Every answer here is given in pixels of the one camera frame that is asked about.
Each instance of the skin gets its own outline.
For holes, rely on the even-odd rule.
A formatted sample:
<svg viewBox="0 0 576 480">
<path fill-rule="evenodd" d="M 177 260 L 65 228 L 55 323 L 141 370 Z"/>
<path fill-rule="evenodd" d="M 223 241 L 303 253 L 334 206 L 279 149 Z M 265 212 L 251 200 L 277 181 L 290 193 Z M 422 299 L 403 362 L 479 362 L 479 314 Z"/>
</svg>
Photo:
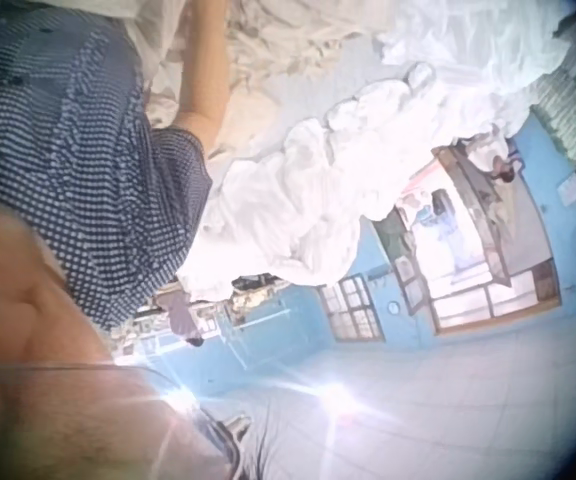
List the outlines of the skin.
<svg viewBox="0 0 576 480">
<path fill-rule="evenodd" d="M 193 0 L 190 48 L 184 58 L 181 109 L 173 125 L 193 133 L 205 152 L 214 145 L 230 99 L 227 0 Z"/>
<path fill-rule="evenodd" d="M 496 156 L 493 159 L 492 166 L 493 166 L 493 172 L 497 175 L 512 170 L 512 165 L 504 162 L 504 160 L 500 156 Z"/>
<path fill-rule="evenodd" d="M 228 102 L 227 5 L 190 5 L 185 105 L 175 124 L 205 151 Z M 0 205 L 0 478 L 226 478 L 223 462 L 200 451 L 190 420 L 142 372 L 113 365 L 64 278 L 41 238 Z"/>
</svg>

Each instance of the hair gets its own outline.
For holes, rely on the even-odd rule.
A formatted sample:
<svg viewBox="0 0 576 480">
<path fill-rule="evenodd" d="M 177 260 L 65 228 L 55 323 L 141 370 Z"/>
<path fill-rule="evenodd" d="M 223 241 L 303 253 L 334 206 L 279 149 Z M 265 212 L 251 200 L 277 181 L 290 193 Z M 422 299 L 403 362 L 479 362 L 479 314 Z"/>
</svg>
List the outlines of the hair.
<svg viewBox="0 0 576 480">
<path fill-rule="evenodd" d="M 509 170 L 501 172 L 499 178 L 501 178 L 504 183 L 511 183 L 515 179 L 515 169 L 510 167 Z"/>
<path fill-rule="evenodd" d="M 204 344 L 204 339 L 202 337 L 190 337 L 186 339 L 186 342 L 193 347 L 201 347 Z"/>
</svg>

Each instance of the wooden window frame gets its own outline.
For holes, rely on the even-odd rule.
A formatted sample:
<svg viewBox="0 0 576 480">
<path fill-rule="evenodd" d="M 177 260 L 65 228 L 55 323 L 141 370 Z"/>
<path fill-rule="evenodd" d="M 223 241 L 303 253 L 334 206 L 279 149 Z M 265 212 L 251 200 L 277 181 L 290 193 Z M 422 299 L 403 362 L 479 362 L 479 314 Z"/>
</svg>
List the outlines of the wooden window frame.
<svg viewBox="0 0 576 480">
<path fill-rule="evenodd" d="M 349 294 L 346 292 L 346 289 L 344 288 L 344 285 L 349 283 L 349 282 L 352 282 L 354 284 L 355 292 L 360 299 L 360 304 L 358 306 L 355 306 L 355 307 L 352 307 L 350 305 L 350 301 L 348 298 Z M 326 317 L 328 318 L 330 330 L 332 331 L 332 334 L 335 337 L 335 340 L 339 343 L 384 342 L 385 337 L 384 337 L 383 329 L 381 328 L 381 323 L 379 322 L 379 316 L 377 315 L 377 311 L 375 310 L 375 304 L 373 302 L 372 296 L 370 295 L 370 290 L 368 289 L 368 283 L 363 278 L 363 276 L 361 274 L 357 274 L 357 275 L 352 275 L 349 277 L 344 277 L 339 282 L 337 282 L 336 285 L 339 286 L 339 290 L 341 291 L 341 294 L 343 296 L 343 300 L 346 304 L 346 310 L 343 310 L 341 312 L 331 312 L 330 309 L 328 308 L 328 299 L 326 298 L 326 294 L 324 293 L 324 288 L 326 288 L 326 287 L 317 288 L 317 291 L 319 292 L 319 299 L 323 305 L 324 311 L 326 312 Z M 366 294 L 367 303 L 364 302 L 364 299 L 362 298 L 360 285 Z M 370 327 L 371 333 L 373 334 L 372 337 L 365 338 L 365 337 L 360 336 L 359 321 L 355 317 L 356 312 L 365 312 L 366 313 L 366 317 L 369 319 L 368 320 L 368 326 Z M 367 315 L 368 312 L 372 313 L 372 318 L 374 319 L 374 323 L 371 322 L 370 316 Z M 337 327 L 332 320 L 333 315 L 341 315 L 341 314 L 345 314 L 345 313 L 349 314 L 349 316 L 350 316 L 350 319 L 352 321 L 352 326 L 355 330 L 355 335 L 356 335 L 355 338 L 341 338 L 337 332 Z"/>
<path fill-rule="evenodd" d="M 433 323 L 435 325 L 435 335 L 445 335 L 445 334 L 453 334 L 453 333 L 464 333 L 464 332 L 470 332 L 470 331 L 474 331 L 474 330 L 480 330 L 482 328 L 489 328 L 489 327 L 494 327 L 494 326 L 499 326 L 499 325 L 506 325 L 509 323 L 513 323 L 516 321 L 520 321 L 520 320 L 524 320 L 526 318 L 529 317 L 533 317 L 535 315 L 539 315 L 542 313 L 545 313 L 549 310 L 553 310 L 557 307 L 561 306 L 561 290 L 560 290 L 560 285 L 559 285 L 559 275 L 557 273 L 557 267 L 555 265 L 554 259 L 551 257 L 548 260 L 538 263 L 537 265 L 534 265 L 530 268 L 526 268 L 524 270 L 521 270 L 517 273 L 515 273 L 514 275 L 512 275 L 512 277 L 517 277 L 519 275 L 522 275 L 526 272 L 533 272 L 533 280 L 535 281 L 535 289 L 537 289 L 537 279 L 535 279 L 534 275 L 535 275 L 535 270 L 539 269 L 539 268 L 543 268 L 545 266 L 548 266 L 551 269 L 551 277 L 554 283 L 554 287 L 555 287 L 555 291 L 554 294 L 546 299 L 540 300 L 539 299 L 539 292 L 538 290 L 536 290 L 536 294 L 537 294 L 537 299 L 539 301 L 539 303 L 537 303 L 536 305 L 533 305 L 531 307 L 528 308 L 524 308 L 521 310 L 517 310 L 514 312 L 510 312 L 504 315 L 499 315 L 499 316 L 495 316 L 494 315 L 494 309 L 493 306 L 494 304 L 492 303 L 492 300 L 490 298 L 490 293 L 489 293 L 489 287 L 492 285 L 497 285 L 494 281 L 491 282 L 487 282 L 485 284 L 482 285 L 477 285 L 465 290 L 461 290 L 459 292 L 456 292 L 454 294 L 450 294 L 450 295 L 445 295 L 443 297 L 440 298 L 435 298 L 433 299 L 433 301 L 431 302 L 431 309 L 432 309 L 432 319 L 433 319 Z M 438 300 L 444 300 L 447 298 L 451 298 L 451 297 L 455 297 L 455 296 L 459 296 L 462 295 L 464 293 L 468 293 L 470 291 L 474 291 L 474 290 L 480 290 L 480 289 L 484 289 L 485 293 L 486 293 L 486 300 L 488 302 L 488 309 L 490 312 L 491 317 L 486 319 L 486 320 L 479 320 L 476 322 L 469 322 L 469 323 L 464 323 L 462 325 L 454 325 L 454 326 L 450 326 L 450 327 L 443 327 L 440 325 L 440 321 L 439 321 L 439 316 L 437 315 L 437 311 L 435 310 L 435 302 Z"/>
</svg>

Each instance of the window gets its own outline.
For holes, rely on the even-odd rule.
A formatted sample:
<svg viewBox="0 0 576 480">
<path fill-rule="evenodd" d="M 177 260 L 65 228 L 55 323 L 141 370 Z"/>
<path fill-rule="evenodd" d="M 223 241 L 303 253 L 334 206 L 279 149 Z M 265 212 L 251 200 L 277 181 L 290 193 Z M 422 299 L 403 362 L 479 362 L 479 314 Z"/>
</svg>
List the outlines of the window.
<svg viewBox="0 0 576 480">
<path fill-rule="evenodd" d="M 383 340 L 381 326 L 361 276 L 346 278 L 319 294 L 326 308 L 330 328 L 340 342 Z"/>
<path fill-rule="evenodd" d="M 489 283 L 433 300 L 437 329 L 451 331 L 478 322 L 513 320 L 561 304 L 557 273 L 549 259 L 510 278 L 510 286 Z"/>
</svg>

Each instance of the clothing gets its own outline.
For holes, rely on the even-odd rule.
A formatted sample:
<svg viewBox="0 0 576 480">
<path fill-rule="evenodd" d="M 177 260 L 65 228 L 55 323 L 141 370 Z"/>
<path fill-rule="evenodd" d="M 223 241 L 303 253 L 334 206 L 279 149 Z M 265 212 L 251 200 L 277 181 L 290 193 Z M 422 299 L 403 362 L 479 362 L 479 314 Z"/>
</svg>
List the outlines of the clothing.
<svg viewBox="0 0 576 480">
<path fill-rule="evenodd" d="M 46 8 L 0 26 L 0 202 L 95 324 L 131 318 L 180 267 L 210 186 L 193 135 L 151 130 L 115 23 Z"/>
<path fill-rule="evenodd" d="M 190 313 L 190 295 L 181 290 L 167 292 L 157 297 L 157 304 L 168 312 L 170 329 L 184 338 L 199 338 L 201 333 Z"/>
</svg>

